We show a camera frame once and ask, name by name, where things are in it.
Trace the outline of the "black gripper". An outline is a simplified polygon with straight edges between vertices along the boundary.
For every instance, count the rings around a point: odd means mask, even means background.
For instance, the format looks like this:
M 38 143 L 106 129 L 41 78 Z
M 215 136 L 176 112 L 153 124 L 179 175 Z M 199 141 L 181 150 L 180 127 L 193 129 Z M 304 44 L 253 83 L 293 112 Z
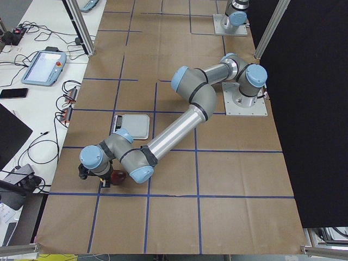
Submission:
M 91 170 L 91 172 L 100 178 L 101 188 L 110 188 L 111 179 L 110 175 L 113 172 L 114 168 L 112 162 L 108 161 L 105 168 L 102 171 L 97 171 L 96 169 Z

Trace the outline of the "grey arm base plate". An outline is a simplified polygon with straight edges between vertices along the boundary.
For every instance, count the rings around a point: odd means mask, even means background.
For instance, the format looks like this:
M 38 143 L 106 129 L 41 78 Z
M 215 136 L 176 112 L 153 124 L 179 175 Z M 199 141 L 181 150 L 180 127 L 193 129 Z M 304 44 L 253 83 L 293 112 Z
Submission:
M 223 82 L 223 100 L 227 116 L 267 116 L 262 90 L 255 97 L 246 97 L 239 91 L 239 84 Z
M 244 24 L 233 26 L 225 14 L 213 15 L 215 35 L 219 36 L 247 36 Z

